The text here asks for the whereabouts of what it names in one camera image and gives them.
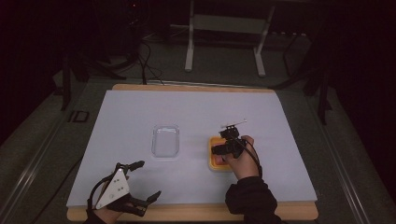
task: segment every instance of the wire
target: wire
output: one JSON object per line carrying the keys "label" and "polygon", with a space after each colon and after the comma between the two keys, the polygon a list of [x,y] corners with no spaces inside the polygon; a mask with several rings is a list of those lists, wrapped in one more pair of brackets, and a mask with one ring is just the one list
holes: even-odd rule
{"label": "wire", "polygon": [[244,146],[241,142],[239,142],[239,139],[233,137],[233,140],[236,141],[247,152],[247,154],[251,157],[251,159],[254,160],[254,162],[257,165],[257,169],[259,169],[259,175],[260,175],[260,177],[262,177],[262,166],[260,165],[260,159],[259,159],[259,156],[257,155],[256,149],[254,148],[254,146],[247,141],[247,143],[255,151],[256,156],[254,156],[253,153],[246,146]]}
{"label": "wire", "polygon": [[111,175],[106,176],[105,178],[101,179],[92,189],[91,194],[90,194],[90,198],[87,200],[87,210],[90,212],[92,212],[93,210],[93,194],[96,192],[96,190],[99,188],[99,186],[101,186],[103,183],[108,182],[109,180],[111,180],[113,178],[113,176],[116,173],[113,173]]}
{"label": "wire", "polygon": [[50,203],[52,202],[52,200],[55,198],[55,196],[58,194],[59,190],[61,190],[61,187],[64,185],[64,182],[66,181],[67,177],[70,176],[70,174],[72,173],[72,171],[77,167],[77,165],[81,162],[82,157],[79,158],[76,163],[72,166],[72,168],[70,168],[69,172],[66,174],[66,176],[64,177],[64,180],[62,181],[62,183],[59,185],[59,187],[55,190],[55,192],[53,193],[53,195],[49,198],[49,200],[47,201],[47,203],[44,205],[44,207],[41,209],[41,211],[37,214],[37,216],[35,216],[35,218],[32,220],[31,224],[34,224],[38,221],[38,219],[40,218],[40,216],[44,213],[44,211],[47,209],[47,207],[50,205]]}
{"label": "wire", "polygon": [[[148,56],[147,56],[146,60],[143,58],[142,55],[139,54],[139,56],[138,56],[138,60],[139,60],[139,62],[140,62],[140,65],[142,66],[142,79],[143,79],[143,85],[147,85],[146,68],[150,71],[150,73],[151,73],[152,75],[154,75],[154,78],[157,78],[163,85],[165,85],[165,84],[163,83],[163,81],[160,79],[160,76],[163,75],[163,71],[161,71],[161,70],[158,69],[158,68],[154,68],[154,67],[149,66],[149,57],[151,56],[151,47],[150,47],[147,43],[145,43],[144,41],[142,41],[142,45],[144,45],[144,46],[146,46],[146,47],[148,48]],[[160,75],[157,76],[157,75],[152,71],[153,69],[160,71]]]}

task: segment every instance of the table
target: table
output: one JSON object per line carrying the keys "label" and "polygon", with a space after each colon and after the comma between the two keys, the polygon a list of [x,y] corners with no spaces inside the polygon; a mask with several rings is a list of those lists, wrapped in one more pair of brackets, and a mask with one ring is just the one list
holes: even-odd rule
{"label": "table", "polygon": [[264,65],[262,63],[262,47],[268,35],[268,28],[271,24],[274,10],[275,6],[271,6],[266,20],[194,14],[194,1],[190,0],[189,45],[184,68],[186,72],[192,70],[194,55],[193,36],[194,30],[198,29],[261,35],[261,39],[258,45],[253,49],[253,53],[258,75],[259,77],[265,77]]}
{"label": "table", "polygon": [[[185,86],[137,86],[116,85],[113,91],[213,91],[213,92],[267,92],[270,90],[244,88],[208,88]],[[72,221],[86,218],[86,207],[69,206],[67,217]],[[284,220],[312,220],[318,217],[318,210],[314,201],[310,202],[278,202],[276,214]],[[232,221],[242,220],[242,216],[231,215],[225,203],[197,203],[197,204],[152,204],[144,217],[124,214],[122,221]]]}

